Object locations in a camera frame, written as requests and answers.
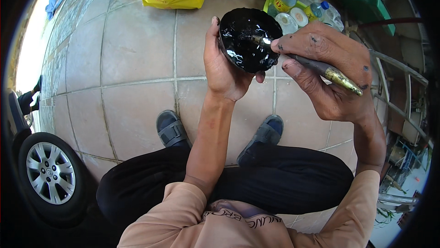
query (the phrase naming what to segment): tiled floor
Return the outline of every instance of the tiled floor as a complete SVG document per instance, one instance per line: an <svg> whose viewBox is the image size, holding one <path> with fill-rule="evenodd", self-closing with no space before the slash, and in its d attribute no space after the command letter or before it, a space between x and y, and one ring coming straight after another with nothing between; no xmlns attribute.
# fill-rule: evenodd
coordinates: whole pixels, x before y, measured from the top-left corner
<svg viewBox="0 0 440 248"><path fill-rule="evenodd" d="M66 0L43 64L41 129L69 143L97 180L121 161L163 148L155 121L164 109L180 114L193 142L207 89L202 55L212 16L262 8L264 1L205 0L200 10L160 10L141 0ZM379 108L383 120L386 110ZM355 170L353 125L319 119L279 66L263 84L254 80L237 103L226 165L236 164L273 113L285 123L280 145L325 151ZM281 216L289 227L318 232L333 211Z"/></svg>

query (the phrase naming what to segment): gray sandal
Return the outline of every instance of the gray sandal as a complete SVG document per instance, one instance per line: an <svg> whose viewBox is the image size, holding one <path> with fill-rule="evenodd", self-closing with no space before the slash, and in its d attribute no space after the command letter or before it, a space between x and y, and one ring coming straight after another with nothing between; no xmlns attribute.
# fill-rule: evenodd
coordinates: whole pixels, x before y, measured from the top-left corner
<svg viewBox="0 0 440 248"><path fill-rule="evenodd" d="M176 120L173 123L166 126L163 130L159 131L160 119L162 118L166 119L165 118L166 116L173 117ZM187 132L185 131L184 125L182 124L182 121L180 120L177 113L175 113L170 109L164 110L163 112L159 113L156 119L156 130L159 135L159 138L161 139L165 147L170 147L182 140L186 140L190 148L192 147Z"/></svg>
<svg viewBox="0 0 440 248"><path fill-rule="evenodd" d="M245 147L245 149L240 153L239 157L237 157L237 163L240 163L241 158L245 154L246 150L252 146L256 141L265 143L265 144L272 144L277 145L279 140L281 139L281 135L278 134L276 130L274 130L271 126L269 126L268 122L272 119L277 119L281 121L282 127L284 129L284 122L283 119L281 119L280 116L276 114L272 114L267 117L266 120L261 124L261 126L256 130L255 135L253 136L252 140L248 143L248 145Z"/></svg>

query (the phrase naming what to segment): paintbrush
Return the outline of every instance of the paintbrush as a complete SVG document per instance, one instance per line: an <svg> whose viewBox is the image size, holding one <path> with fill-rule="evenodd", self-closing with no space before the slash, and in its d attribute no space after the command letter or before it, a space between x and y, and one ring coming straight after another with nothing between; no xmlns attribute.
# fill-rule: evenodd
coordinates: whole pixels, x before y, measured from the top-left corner
<svg viewBox="0 0 440 248"><path fill-rule="evenodd" d="M256 43L257 45L260 45L263 48L270 49L272 39L257 35L251 36L252 42ZM333 67L330 64L316 61L313 59L305 58L296 54L286 54L290 58L293 58L300 62L304 67L313 69L315 72L317 72L322 77L326 78L327 80L336 83L349 91L354 92L355 94L362 96L362 90L353 82L350 80L347 76L345 76L340 70Z"/></svg>

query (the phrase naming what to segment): hand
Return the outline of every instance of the hand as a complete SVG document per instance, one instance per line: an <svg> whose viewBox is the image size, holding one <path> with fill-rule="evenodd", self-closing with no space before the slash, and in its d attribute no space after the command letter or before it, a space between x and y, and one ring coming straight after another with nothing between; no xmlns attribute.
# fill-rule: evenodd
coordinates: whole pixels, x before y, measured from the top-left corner
<svg viewBox="0 0 440 248"><path fill-rule="evenodd" d="M319 75L298 61L285 60L283 70L307 93L321 119L356 124L374 112L370 94L370 53L364 45L315 21L293 34L274 40L271 48L278 53L293 53L331 64L363 90L363 95L359 97L335 84L326 85Z"/></svg>
<svg viewBox="0 0 440 248"><path fill-rule="evenodd" d="M206 79L208 88L214 96L227 98L233 102L242 98L252 81L253 74L249 74L230 64L219 48L219 24L220 20L214 16L211 26L206 32L205 63ZM264 72L258 72L258 83L264 81Z"/></svg>

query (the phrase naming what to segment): glossy black lacquer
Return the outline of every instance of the glossy black lacquer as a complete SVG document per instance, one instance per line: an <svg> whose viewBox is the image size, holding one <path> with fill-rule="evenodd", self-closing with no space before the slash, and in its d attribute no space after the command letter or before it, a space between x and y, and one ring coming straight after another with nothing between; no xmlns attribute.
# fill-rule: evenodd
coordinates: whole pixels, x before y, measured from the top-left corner
<svg viewBox="0 0 440 248"><path fill-rule="evenodd" d="M255 8L236 8L220 21L220 48L228 60L255 74L278 63L279 54L252 42L252 36L278 39L283 31L275 19Z"/></svg>

